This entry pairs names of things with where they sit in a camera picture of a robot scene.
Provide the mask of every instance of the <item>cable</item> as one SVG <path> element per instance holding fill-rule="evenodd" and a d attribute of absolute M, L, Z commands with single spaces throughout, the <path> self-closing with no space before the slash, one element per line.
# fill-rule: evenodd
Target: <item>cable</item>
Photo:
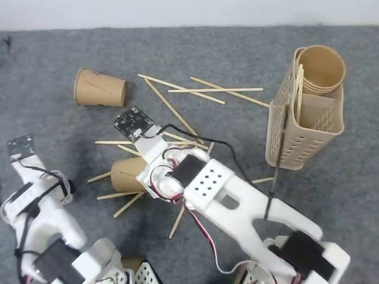
<path fill-rule="evenodd" d="M 195 221 L 196 225 L 199 227 L 200 231 L 204 234 L 204 236 L 206 237 L 206 239 L 209 241 L 210 243 L 210 246 L 212 248 L 212 251 L 213 251 L 213 254 L 214 254 L 214 259 L 215 259 L 215 262 L 216 262 L 216 267 L 217 269 L 219 270 L 219 272 L 221 272 L 222 274 L 232 274 L 239 266 L 243 265 L 243 264 L 247 264 L 247 263 L 252 263 L 252 264 L 255 264 L 256 266 L 259 266 L 261 267 L 264 271 L 266 271 L 270 276 L 271 276 L 271 282 L 274 283 L 274 284 L 278 284 L 274 275 L 268 271 L 267 269 L 263 268 L 262 266 L 259 265 L 258 262 L 254 261 L 254 260 L 244 260 L 244 261 L 241 261 L 239 263 L 237 263 L 231 270 L 229 271 L 224 271 L 223 269 L 220 268 L 219 266 L 219 260 L 218 260 L 218 257 L 217 257 L 217 250 L 216 250 L 216 245 L 211 237 L 211 235 L 209 235 L 208 231 L 204 228 L 204 226 L 202 225 L 202 223 L 200 222 L 200 220 L 197 218 L 197 216 L 191 211 L 189 210 L 186 206 L 185 206 L 185 209 L 187 210 L 187 212 L 189 212 L 189 214 L 191 215 L 192 219 Z"/>
<path fill-rule="evenodd" d="M 40 256 L 41 254 L 34 250 L 23 250 L 22 254 L 34 254 L 35 256 Z"/>
<path fill-rule="evenodd" d="M 69 195 L 69 190 L 67 189 L 65 183 L 63 182 L 62 177 L 57 174 L 57 173 L 60 173 L 63 176 L 63 174 L 60 171 L 57 171 L 57 170 L 49 171 L 49 170 L 46 170 L 46 169 L 42 169 L 41 167 L 27 166 L 27 165 L 25 165 L 21 161 L 21 159 L 19 159 L 18 162 L 20 163 L 20 165 L 22 167 L 24 167 L 26 169 L 36 170 L 36 171 L 48 174 L 50 176 L 53 176 L 54 178 L 56 178 L 57 180 L 59 180 L 59 182 L 61 183 L 63 194 L 65 194 L 66 197 Z"/>
<path fill-rule="evenodd" d="M 44 193 L 42 193 L 30 204 L 30 208 L 25 218 L 25 225 L 24 225 L 23 233 L 21 235 L 20 244 L 15 249 L 15 255 L 16 255 L 16 260 L 17 260 L 16 261 L 17 262 L 17 276 L 18 276 L 18 281 L 20 282 L 20 284 L 24 284 L 23 273 L 21 271 L 21 263 L 23 262 L 23 251 L 24 251 L 24 246 L 25 246 L 26 238 L 29 231 L 29 223 L 30 223 L 30 220 L 32 219 L 33 211 L 38 207 L 38 203 L 60 184 L 61 182 L 56 182 L 54 185 L 49 187 Z"/>
<path fill-rule="evenodd" d="M 234 149 L 234 147 L 229 144 L 228 142 L 226 141 L 223 141 L 223 140 L 217 140 L 217 139 L 212 139 L 212 138 L 207 138 L 207 137 L 203 137 L 203 136 L 198 136 L 198 135 L 195 135 L 195 134 L 192 134 L 192 133 L 189 133 L 185 130 L 182 130 L 180 128 L 178 128 L 177 126 L 173 125 L 173 124 L 166 124 L 164 125 L 162 128 L 160 128 L 158 130 L 158 132 L 154 135 L 151 135 L 151 136 L 142 136 L 144 138 L 154 138 L 156 137 L 157 135 L 161 134 L 162 132 L 164 132 L 167 128 L 173 128 L 174 130 L 176 130 L 177 132 L 180 132 L 182 134 L 185 134 L 187 136 L 190 136 L 190 137 L 193 137 L 193 138 L 196 138 L 196 139 L 201 139 L 201 140 L 205 140 L 205 141 L 209 141 L 209 142 L 214 142 L 214 143 L 219 143 L 219 144 L 223 144 L 225 146 L 228 146 L 229 150 L 232 152 L 232 157 L 233 157 L 233 161 L 234 163 L 236 164 L 237 168 L 239 169 L 239 171 L 241 172 L 243 178 L 245 179 L 245 181 L 250 184 L 251 186 L 253 186 L 254 188 L 256 188 L 256 185 L 254 185 L 252 182 L 251 182 L 251 179 L 249 178 L 249 176 L 246 174 L 245 170 L 243 169 L 243 167 L 241 166 L 241 164 L 239 163 L 238 161 L 238 158 L 237 158 L 237 154 L 236 154 L 236 151 Z"/>
<path fill-rule="evenodd" d="M 182 150 L 182 148 L 179 148 L 179 147 L 171 147 L 171 148 L 167 148 L 166 150 L 164 150 L 164 151 L 162 152 L 162 159 L 165 159 L 165 155 L 166 155 L 166 153 L 167 153 L 169 150 Z"/>
<path fill-rule="evenodd" d="M 103 279 L 97 280 L 95 283 L 101 283 L 101 282 L 106 281 L 106 280 L 110 280 L 110 281 L 112 281 L 113 284 L 115 283 L 113 277 L 106 277 L 106 278 L 103 278 Z"/>

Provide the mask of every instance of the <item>beige perforated container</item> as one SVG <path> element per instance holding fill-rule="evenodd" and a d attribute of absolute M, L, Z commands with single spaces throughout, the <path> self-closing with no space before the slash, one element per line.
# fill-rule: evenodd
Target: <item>beige perforated container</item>
<path fill-rule="evenodd" d="M 266 140 L 266 161 L 275 166 L 284 121 L 284 108 L 289 104 L 288 121 L 280 168 L 299 170 L 305 162 L 344 130 L 343 85 L 325 96 L 304 93 L 299 124 L 295 119 L 296 58 L 304 47 L 297 49 L 275 99 L 269 106 Z"/>

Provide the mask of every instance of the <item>white wire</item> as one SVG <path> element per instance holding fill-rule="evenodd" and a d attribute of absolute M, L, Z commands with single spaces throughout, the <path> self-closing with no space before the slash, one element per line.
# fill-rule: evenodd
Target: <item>white wire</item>
<path fill-rule="evenodd" d="M 271 275 L 271 272 L 270 272 L 268 269 L 266 269 L 266 268 L 260 266 L 259 263 L 256 262 L 255 260 L 244 260 L 244 261 L 241 261 L 241 262 L 237 263 L 237 264 L 236 264 L 231 270 L 229 270 L 229 271 L 224 271 L 223 269 L 221 269 L 221 267 L 219 266 L 219 260 L 218 260 L 218 257 L 217 257 L 217 249 L 216 249 L 216 245 L 215 245 L 215 243 L 214 243 L 214 241 L 213 241 L 211 235 L 209 235 L 208 231 L 204 228 L 204 226 L 202 225 L 202 223 L 200 222 L 200 220 L 197 218 L 197 216 L 196 216 L 193 212 L 191 212 L 190 210 L 188 210 L 188 212 L 194 217 L 194 219 L 196 220 L 197 224 L 198 224 L 198 225 L 201 227 L 201 229 L 204 230 L 204 232 L 206 233 L 206 235 L 207 235 L 207 237 L 208 237 L 208 239 L 209 239 L 209 241 L 210 241 L 210 243 L 211 243 L 211 246 L 212 246 L 212 248 L 213 248 L 213 251 L 214 251 L 214 259 L 215 259 L 215 262 L 216 262 L 216 267 L 217 267 L 217 269 L 219 270 L 219 272 L 221 272 L 222 274 L 227 274 L 227 275 L 228 275 L 228 274 L 232 274 L 234 271 L 236 271 L 236 269 L 237 269 L 239 266 L 241 266 L 241 265 L 243 265 L 243 264 L 247 264 L 247 263 L 252 263 L 252 264 L 255 264 L 256 266 L 259 266 L 259 267 L 260 267 L 261 269 L 263 269 L 264 271 L 266 271 L 267 274 L 270 276 L 270 282 L 271 282 L 272 284 L 275 284 L 275 281 L 274 281 L 274 278 L 273 278 L 272 275 Z"/>

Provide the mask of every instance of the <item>perforated white plate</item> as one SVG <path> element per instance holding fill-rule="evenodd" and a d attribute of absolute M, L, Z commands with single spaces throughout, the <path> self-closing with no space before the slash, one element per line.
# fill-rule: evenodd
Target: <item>perforated white plate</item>
<path fill-rule="evenodd" d="M 135 284 L 159 284 L 154 270 L 148 262 L 143 262 L 136 272 Z"/>

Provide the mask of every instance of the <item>gray carpet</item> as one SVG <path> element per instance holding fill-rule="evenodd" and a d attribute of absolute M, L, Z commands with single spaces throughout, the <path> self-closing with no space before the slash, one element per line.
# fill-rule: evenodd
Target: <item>gray carpet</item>
<path fill-rule="evenodd" d="M 215 268 L 207 240 L 188 215 L 172 240 L 167 236 L 178 206 L 145 196 L 126 213 L 113 213 L 129 198 L 97 201 L 111 193 L 110 180 L 86 180 L 131 157 L 95 140 L 121 140 L 112 126 L 120 108 L 77 106 L 72 89 L 82 66 L 129 82 L 129 104 L 136 104 L 158 124 L 181 123 L 137 77 L 144 73 L 186 87 L 197 76 L 226 87 L 263 86 L 255 96 L 274 98 L 293 51 L 325 44 L 343 56 L 345 132 L 303 170 L 281 171 L 278 196 L 319 224 L 324 240 L 334 241 L 352 258 L 341 283 L 377 283 L 379 278 L 379 28 L 141 28 L 131 30 L 35 31 L 0 33 L 12 37 L 9 55 L 0 54 L 0 164 L 3 199 L 21 186 L 5 150 L 10 138 L 34 134 L 38 155 L 49 169 L 74 180 L 78 194 L 66 209 L 92 244 L 110 238 L 125 256 L 146 256 L 166 284 L 231 283 L 234 276 Z M 252 179 L 270 176 L 265 161 L 268 110 L 228 94 L 215 94 L 225 106 L 192 95 L 168 94 L 156 85 L 202 135 L 232 143 Z M 236 170 L 230 153 L 216 146 L 213 156 Z M 267 192 L 269 184 L 260 188 Z M 246 256 L 230 237 L 207 221 L 227 268 Z M 282 226 L 259 223 L 262 237 Z M 0 225 L 1 283 L 15 283 L 14 236 Z"/>

